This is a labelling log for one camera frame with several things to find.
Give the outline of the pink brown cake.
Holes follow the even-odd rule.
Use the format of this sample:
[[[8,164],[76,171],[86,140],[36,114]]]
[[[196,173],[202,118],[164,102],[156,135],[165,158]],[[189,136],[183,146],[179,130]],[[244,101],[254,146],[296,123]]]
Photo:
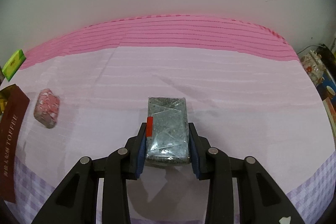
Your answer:
[[[54,128],[58,121],[60,98],[50,89],[43,89],[38,95],[34,118],[46,128]]]

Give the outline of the grey sesame cake block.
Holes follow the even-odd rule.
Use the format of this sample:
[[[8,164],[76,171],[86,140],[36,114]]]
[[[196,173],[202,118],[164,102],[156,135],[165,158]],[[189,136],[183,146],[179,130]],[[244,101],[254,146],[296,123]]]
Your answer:
[[[189,124],[185,98],[148,98],[147,116],[152,118],[146,137],[146,164],[179,166],[190,163]]]

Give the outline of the pink purple checked tablecloth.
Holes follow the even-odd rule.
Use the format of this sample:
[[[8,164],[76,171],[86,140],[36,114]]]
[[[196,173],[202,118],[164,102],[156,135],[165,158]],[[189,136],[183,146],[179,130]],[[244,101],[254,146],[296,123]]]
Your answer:
[[[254,156],[306,223],[335,187],[333,133],[321,98],[285,39],[253,23],[161,15],[100,23],[35,47],[13,77],[29,97],[15,159],[21,223],[31,223],[82,156],[109,155],[138,132],[149,97],[183,97],[199,135]],[[38,95],[60,98],[48,129]]]

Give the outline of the maroon gold toffee tin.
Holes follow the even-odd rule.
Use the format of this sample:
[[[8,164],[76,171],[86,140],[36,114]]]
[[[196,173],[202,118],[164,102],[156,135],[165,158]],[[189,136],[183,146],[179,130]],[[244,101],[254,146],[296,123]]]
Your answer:
[[[15,151],[30,99],[13,84],[1,90],[1,100],[7,102],[1,118],[1,198],[15,203]]]

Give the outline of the cluttered items at right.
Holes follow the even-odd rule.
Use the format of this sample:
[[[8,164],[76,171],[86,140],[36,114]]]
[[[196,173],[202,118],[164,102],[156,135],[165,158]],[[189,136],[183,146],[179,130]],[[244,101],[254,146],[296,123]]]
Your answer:
[[[335,137],[335,55],[323,44],[299,59],[322,99]]]

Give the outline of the green tissue pack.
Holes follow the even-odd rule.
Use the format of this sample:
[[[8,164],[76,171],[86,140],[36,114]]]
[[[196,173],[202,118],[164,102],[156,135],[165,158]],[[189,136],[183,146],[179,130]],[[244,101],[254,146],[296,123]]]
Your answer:
[[[2,68],[5,79],[11,80],[25,60],[26,57],[23,50],[15,51]]]

